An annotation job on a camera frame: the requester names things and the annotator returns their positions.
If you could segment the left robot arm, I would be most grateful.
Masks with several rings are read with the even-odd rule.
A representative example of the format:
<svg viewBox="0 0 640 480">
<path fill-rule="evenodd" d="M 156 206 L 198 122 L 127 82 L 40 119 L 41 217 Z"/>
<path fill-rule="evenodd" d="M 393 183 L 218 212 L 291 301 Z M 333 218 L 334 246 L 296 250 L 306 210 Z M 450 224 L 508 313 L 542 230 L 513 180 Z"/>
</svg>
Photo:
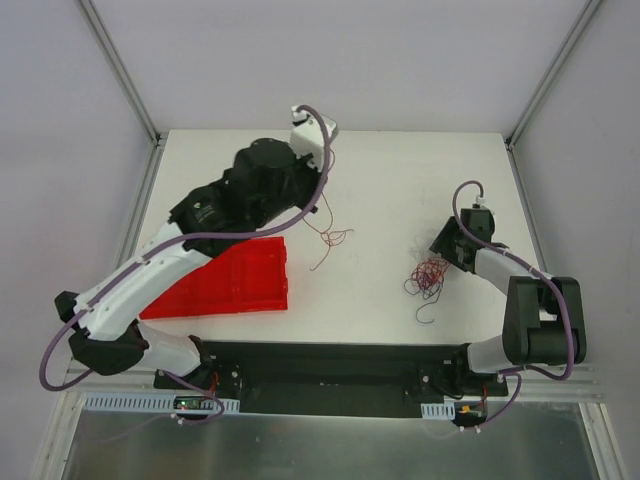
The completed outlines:
<svg viewBox="0 0 640 480">
<path fill-rule="evenodd" d="M 239 150 L 222 177 L 190 191 L 139 253 L 84 293 L 64 291 L 56 309 L 73 358 L 101 376 L 145 364 L 188 388 L 211 377 L 198 338 L 143 326 L 140 313 L 178 281 L 234 245 L 280 233 L 311 213 L 331 166 L 331 143 L 294 134 Z"/>
</svg>

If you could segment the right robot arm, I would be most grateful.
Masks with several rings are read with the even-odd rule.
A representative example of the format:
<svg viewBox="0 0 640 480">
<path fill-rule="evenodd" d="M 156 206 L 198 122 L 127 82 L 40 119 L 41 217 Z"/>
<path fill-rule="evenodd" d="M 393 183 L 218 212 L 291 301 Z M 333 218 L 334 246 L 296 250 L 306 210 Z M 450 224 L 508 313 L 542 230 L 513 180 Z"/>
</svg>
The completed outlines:
<svg viewBox="0 0 640 480">
<path fill-rule="evenodd" d="M 587 353 L 582 292 L 572 277 L 541 272 L 492 240 L 493 214 L 478 204 L 452 215 L 429 250 L 505 295 L 501 334 L 453 350 L 431 386 L 456 399 L 475 394 L 499 375 L 533 370 L 563 381 Z"/>
</svg>

